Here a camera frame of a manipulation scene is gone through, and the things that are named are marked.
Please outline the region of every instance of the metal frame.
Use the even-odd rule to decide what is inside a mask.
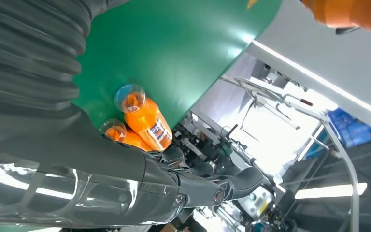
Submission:
[[[292,102],[288,100],[288,97],[297,99],[295,96],[292,96],[290,94],[287,94],[283,91],[283,89],[280,89],[278,87],[275,87],[273,85],[270,85],[268,83],[265,83],[263,81],[259,80],[246,80],[243,78],[238,78],[238,77],[229,77],[229,76],[223,76],[222,77],[225,81],[232,83],[234,85],[241,86],[244,88],[247,93],[252,97],[252,98],[258,98],[258,97],[263,97],[263,98],[268,98],[273,101],[279,102],[279,104],[284,104],[290,108],[293,108],[305,115],[308,115],[310,117],[313,117],[321,122],[321,124],[324,126],[325,130],[328,133],[328,136],[333,142],[333,145],[335,147],[335,150],[330,150],[329,147],[326,147],[329,149],[329,151],[332,152],[333,155],[336,157],[343,159],[345,162],[345,165],[348,169],[351,182],[352,182],[352,187],[353,187],[353,194],[352,194],[352,200],[351,200],[351,231],[353,232],[358,232],[359,231],[359,195],[357,193],[357,184],[358,184],[358,179],[357,179],[357,173],[355,171],[355,168],[352,164],[351,159],[349,158],[345,148],[342,146],[341,142],[339,141],[338,137],[336,136],[333,128],[330,126],[330,119],[323,113],[317,113],[314,112],[306,106],[307,104],[301,103],[298,104],[296,102]],[[277,109],[277,111],[282,115],[285,116],[281,111]],[[290,125],[292,124],[289,120],[285,120],[287,123]]]

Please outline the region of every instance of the green mat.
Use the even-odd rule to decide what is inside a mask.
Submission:
[[[122,120],[124,84],[142,86],[174,126],[274,19],[281,0],[132,0],[96,18],[74,82],[98,126]]]

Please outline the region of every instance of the blue container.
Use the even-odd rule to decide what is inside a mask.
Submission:
[[[331,126],[346,148],[371,142],[371,126],[361,122],[342,109],[328,113]]]

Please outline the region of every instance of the black flexible hose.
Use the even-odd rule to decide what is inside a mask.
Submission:
[[[145,175],[142,152],[102,139],[71,104],[79,95],[76,57],[85,51],[91,21],[127,1],[0,0],[1,153],[90,174],[156,179]]]

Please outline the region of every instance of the plastic bottle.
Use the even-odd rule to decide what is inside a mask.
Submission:
[[[127,125],[154,151],[164,151],[172,133],[158,106],[147,98],[143,88],[129,84],[121,87],[114,97],[116,107],[124,112]]]
[[[99,127],[100,133],[115,141],[138,147],[144,151],[150,151],[150,147],[131,129],[117,119],[109,119]]]

